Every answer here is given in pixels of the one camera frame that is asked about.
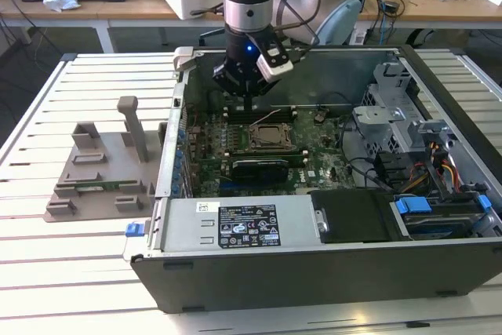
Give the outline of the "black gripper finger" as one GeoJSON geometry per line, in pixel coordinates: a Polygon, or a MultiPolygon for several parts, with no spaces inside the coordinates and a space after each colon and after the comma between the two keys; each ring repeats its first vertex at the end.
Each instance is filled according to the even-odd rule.
{"type": "Polygon", "coordinates": [[[277,83],[279,79],[273,82],[267,82],[264,78],[252,79],[248,81],[248,111],[253,109],[253,98],[263,96],[268,93],[277,83]]]}
{"type": "Polygon", "coordinates": [[[249,110],[249,86],[243,71],[231,60],[213,69],[213,80],[227,93],[243,99],[244,110],[249,110]]]}

